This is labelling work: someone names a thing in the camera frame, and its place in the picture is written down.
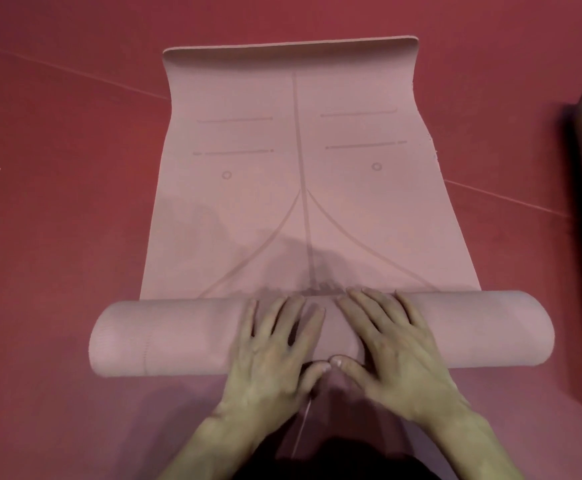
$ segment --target finger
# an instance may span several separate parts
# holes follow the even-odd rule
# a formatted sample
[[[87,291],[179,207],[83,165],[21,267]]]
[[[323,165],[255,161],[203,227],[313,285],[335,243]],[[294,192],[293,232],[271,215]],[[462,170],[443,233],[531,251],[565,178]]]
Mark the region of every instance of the finger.
[[[291,348],[291,356],[297,363],[303,363],[318,344],[319,333],[322,330],[325,315],[326,310],[324,308],[319,307],[315,310],[297,340],[295,340],[295,344]]]
[[[411,323],[413,323],[414,326],[428,330],[428,323],[426,323],[426,320],[424,320],[424,317],[417,309],[417,306],[415,306],[409,297],[407,297],[404,293],[400,293],[396,290],[395,298],[397,298],[400,304],[404,307],[404,310],[407,312],[408,319]]]
[[[362,291],[380,304],[389,318],[398,325],[408,325],[408,315],[399,301],[372,288],[362,288]]]
[[[380,339],[380,332],[371,323],[364,310],[348,296],[337,298],[337,304],[351,328],[364,340],[370,350],[374,350],[375,342]]]
[[[367,397],[371,399],[376,397],[379,388],[378,381],[351,357],[335,355],[329,359],[329,362],[353,379]]]
[[[327,371],[330,371],[330,368],[331,364],[328,362],[312,363],[302,374],[300,385],[297,389],[298,394],[301,396],[309,394],[311,389],[313,389],[319,381],[319,378],[321,378]]]
[[[378,328],[378,330],[383,333],[389,333],[391,330],[393,330],[395,324],[391,321],[389,316],[382,309],[382,306],[377,303],[377,301],[354,288],[349,288],[346,290],[346,292],[358,305],[362,307],[368,317],[373,321],[373,323],[375,323],[375,326]]]
[[[281,296],[280,298],[276,298],[273,304],[269,306],[269,309],[264,314],[264,318],[262,319],[262,322],[260,322],[260,326],[258,326],[255,333],[255,338],[258,342],[266,340],[271,336],[271,331],[276,324],[276,319],[278,319],[280,309],[284,306],[286,301],[287,297]]]
[[[282,311],[280,312],[278,324],[276,324],[276,329],[273,332],[274,337],[287,343],[289,334],[293,329],[293,325],[297,322],[297,317],[299,316],[305,301],[306,298],[299,295],[292,296],[287,300],[285,306],[283,306]]]
[[[246,344],[253,335],[253,320],[255,318],[255,311],[258,309],[258,300],[252,299],[247,305],[242,315],[242,323],[240,324],[240,342]]]

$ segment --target hand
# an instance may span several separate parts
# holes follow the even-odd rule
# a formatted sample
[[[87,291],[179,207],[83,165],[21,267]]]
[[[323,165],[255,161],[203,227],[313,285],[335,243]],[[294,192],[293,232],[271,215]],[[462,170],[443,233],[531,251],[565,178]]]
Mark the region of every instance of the hand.
[[[300,377],[302,364],[315,347],[325,310],[318,309],[288,346],[289,334],[305,299],[278,298],[252,336],[258,302],[252,301],[240,328],[237,350],[215,415],[242,428],[259,444],[291,418],[312,387],[330,369],[316,362]]]
[[[331,359],[367,397],[405,419],[431,429],[468,408],[451,379],[433,333],[417,308],[402,294],[349,289],[337,302],[347,321],[367,345],[375,364],[373,377],[346,356]]]

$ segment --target red floor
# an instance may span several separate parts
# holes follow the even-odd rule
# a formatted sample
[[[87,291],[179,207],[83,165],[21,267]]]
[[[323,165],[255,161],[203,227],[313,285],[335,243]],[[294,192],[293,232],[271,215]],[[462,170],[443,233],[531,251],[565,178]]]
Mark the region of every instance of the red floor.
[[[87,359],[102,309],[139,295],[161,50],[399,34],[421,39],[415,97],[483,288],[527,291],[553,318],[555,352],[525,374],[582,404],[556,129],[582,93],[582,0],[0,0],[0,478],[128,478],[165,414],[212,407],[177,379],[96,378]]]

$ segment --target person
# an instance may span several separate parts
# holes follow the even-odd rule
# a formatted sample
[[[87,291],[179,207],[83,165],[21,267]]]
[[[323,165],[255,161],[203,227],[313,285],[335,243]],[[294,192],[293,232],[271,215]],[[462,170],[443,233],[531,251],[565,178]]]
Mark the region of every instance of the person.
[[[371,375],[346,356],[302,365],[316,345],[325,310],[317,310],[292,346],[288,338],[304,298],[276,299],[253,333],[257,301],[247,307],[221,402],[159,480],[231,478],[264,438],[293,417],[320,377],[338,367],[366,397],[418,424],[461,480],[521,479],[486,419],[459,392],[424,317],[407,298],[349,289],[337,298],[366,344]]]

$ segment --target person's right arm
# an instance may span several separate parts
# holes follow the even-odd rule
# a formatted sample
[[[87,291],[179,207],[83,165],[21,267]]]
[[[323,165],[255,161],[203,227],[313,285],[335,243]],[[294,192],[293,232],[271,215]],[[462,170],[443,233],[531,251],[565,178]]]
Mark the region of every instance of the person's right arm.
[[[367,397],[419,424],[462,480],[523,479],[487,420],[458,391],[431,330],[406,296],[350,289],[338,304],[377,373],[346,356],[333,357],[333,365]]]

